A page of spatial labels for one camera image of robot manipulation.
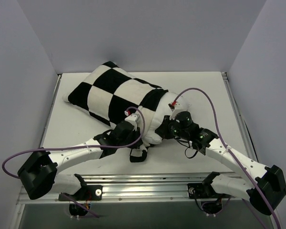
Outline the white pillow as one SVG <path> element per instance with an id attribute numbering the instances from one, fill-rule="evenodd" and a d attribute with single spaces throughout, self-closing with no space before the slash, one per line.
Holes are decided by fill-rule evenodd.
<path id="1" fill-rule="evenodd" d="M 160 99 L 155 111 L 139 106 L 139 110 L 142 112 L 145 119 L 145 130 L 142 139 L 146 146 L 151 144 L 158 145 L 162 142 L 163 138 L 159 136 L 155 130 L 160 127 L 165 115 L 170 116 L 172 114 L 168 104 L 173 102 L 176 97 L 177 94 L 175 93 L 165 93 Z"/>

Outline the black white checkered pillowcase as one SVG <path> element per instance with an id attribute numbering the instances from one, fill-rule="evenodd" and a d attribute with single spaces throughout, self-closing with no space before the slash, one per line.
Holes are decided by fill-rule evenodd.
<path id="1" fill-rule="evenodd" d="M 144 148 L 137 155 L 130 154 L 130 161 L 136 163 L 147 158 L 150 145 L 162 141 L 152 125 L 155 124 L 156 109 L 166 93 L 168 90 L 134 77 L 113 62 L 106 62 L 62 99 L 112 128 L 126 118 L 128 107 L 138 108 L 145 120 L 139 127 L 145 130 L 141 141 Z"/>

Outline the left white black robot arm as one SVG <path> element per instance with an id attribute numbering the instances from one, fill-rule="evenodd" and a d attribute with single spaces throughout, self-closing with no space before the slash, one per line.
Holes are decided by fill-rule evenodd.
<path id="1" fill-rule="evenodd" d="M 66 201 L 68 197 L 74 200 L 92 199 L 95 192 L 81 175 L 66 175 L 62 171 L 89 160 L 110 156 L 119 148 L 138 148 L 143 143 L 141 138 L 144 130 L 122 121 L 113 130 L 107 130 L 77 146 L 64 150 L 36 150 L 18 170 L 18 177 L 31 200 L 55 192 L 60 194 L 60 201 Z"/>

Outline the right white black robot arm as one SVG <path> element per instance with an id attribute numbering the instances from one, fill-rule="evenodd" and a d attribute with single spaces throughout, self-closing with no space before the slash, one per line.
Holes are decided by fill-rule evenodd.
<path id="1" fill-rule="evenodd" d="M 286 181 L 281 168 L 260 164 L 222 143 L 216 133 L 194 123 L 188 111 L 178 113 L 175 119 L 164 116 L 155 132 L 164 139 L 185 140 L 196 152 L 215 159 L 238 175 L 238 178 L 232 178 L 211 172 L 199 190 L 205 196 L 242 198 L 268 216 L 286 196 Z"/>

